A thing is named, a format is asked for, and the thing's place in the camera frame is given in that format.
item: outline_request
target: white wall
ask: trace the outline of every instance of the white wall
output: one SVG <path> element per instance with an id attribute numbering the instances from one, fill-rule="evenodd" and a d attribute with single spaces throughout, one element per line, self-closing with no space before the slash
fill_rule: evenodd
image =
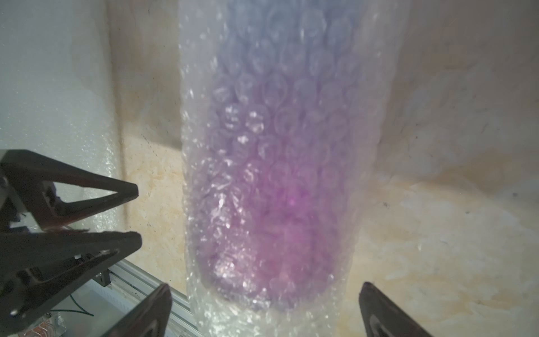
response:
<path id="1" fill-rule="evenodd" d="M 0 0 L 0 148 L 121 177 L 104 0 Z M 66 186 L 73 201 L 94 197 Z M 123 228 L 121 209 L 83 221 Z"/>

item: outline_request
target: beige marble surface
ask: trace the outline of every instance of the beige marble surface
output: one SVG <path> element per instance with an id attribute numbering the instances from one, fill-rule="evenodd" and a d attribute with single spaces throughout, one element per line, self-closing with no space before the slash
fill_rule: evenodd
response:
<path id="1" fill-rule="evenodd" d="M 177 10 L 108 7 L 129 260 L 185 292 Z M 414 0 L 405 36 L 337 335 L 368 280 L 434 336 L 537 336 L 539 5 Z"/>

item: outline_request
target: transparent plastic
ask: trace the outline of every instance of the transparent plastic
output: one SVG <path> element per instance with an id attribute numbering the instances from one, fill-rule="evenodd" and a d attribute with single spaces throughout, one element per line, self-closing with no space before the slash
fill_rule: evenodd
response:
<path id="1" fill-rule="evenodd" d="M 59 313 L 48 313 L 35 321 L 28 329 L 19 332 L 19 337 L 60 337 L 67 331 Z"/>
<path id="2" fill-rule="evenodd" d="M 204 335 L 332 335 L 408 8 L 181 2 L 188 293 Z"/>

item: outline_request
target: black bracket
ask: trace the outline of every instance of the black bracket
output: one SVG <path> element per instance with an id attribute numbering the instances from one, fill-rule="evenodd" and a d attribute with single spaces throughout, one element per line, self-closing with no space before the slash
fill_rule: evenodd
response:
<path id="1" fill-rule="evenodd" d="M 8 150 L 0 161 L 9 184 L 43 230 L 104 212 L 139 196 L 136 184 L 87 172 L 28 150 Z M 63 202 L 54 182 L 116 192 L 100 198 Z"/>
<path id="2" fill-rule="evenodd" d="M 372 283 L 363 284 L 360 308 L 367 337 L 432 337 Z"/>
<path id="3" fill-rule="evenodd" d="M 142 238 L 136 232 L 64 230 L 65 225 L 137 198 L 135 184 L 27 150 L 8 150 L 0 156 L 0 335 L 9 335 L 25 329 L 90 279 L 110 283 L 103 271 L 138 250 Z M 56 195 L 54 182 L 116 193 L 66 203 Z M 25 211 L 47 232 L 12 228 Z"/>
<path id="4" fill-rule="evenodd" d="M 168 284 L 157 287 L 103 337 L 163 337 L 172 308 Z"/>
<path id="5" fill-rule="evenodd" d="M 110 271 L 106 269 L 96 276 L 94 276 L 94 281 L 99 283 L 102 287 L 106 287 L 110 284 Z"/>

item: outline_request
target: wire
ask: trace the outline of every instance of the wire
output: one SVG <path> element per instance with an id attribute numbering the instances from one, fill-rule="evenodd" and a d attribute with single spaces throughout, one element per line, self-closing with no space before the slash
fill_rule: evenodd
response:
<path id="1" fill-rule="evenodd" d="M 71 297 L 71 300 L 73 301 L 73 303 L 75 303 L 75 305 L 76 305 L 77 307 L 79 307 L 79 309 L 81 309 L 82 311 L 84 311 L 84 312 L 87 313 L 87 314 L 90 314 L 89 312 L 86 311 L 86 309 L 84 309 L 83 307 L 81 307 L 81 306 L 77 303 L 77 301 L 75 301 L 75 299 L 73 298 L 73 295 L 69 295 L 69 297 Z"/>
<path id="2" fill-rule="evenodd" d="M 76 313 L 79 313 L 79 314 L 84 314 L 84 315 L 88 315 L 88 316 L 94 317 L 94 315 L 90 314 L 89 312 L 84 312 L 84 311 L 79 311 L 79 310 L 51 309 L 51 310 L 49 310 L 49 311 L 57 311 L 57 312 L 76 312 Z"/>
<path id="3" fill-rule="evenodd" d="M 73 295 L 69 295 L 69 297 L 71 297 L 71 300 L 73 301 L 73 303 L 75 303 L 75 305 L 77 307 L 79 307 L 79 309 L 81 309 L 82 311 L 78 311 L 78 310 L 69 310 L 69 309 L 54 309 L 54 310 L 49 310 L 49 311 L 57 311 L 57 312 L 76 312 L 76 313 L 79 313 L 79 314 L 84 314 L 84 315 L 88 315 L 88 316 L 92 316 L 94 317 L 93 314 L 90 314 L 89 312 L 86 311 L 86 309 L 84 309 L 83 307 L 81 307 L 77 301 L 75 301 L 75 299 L 73 298 Z"/>

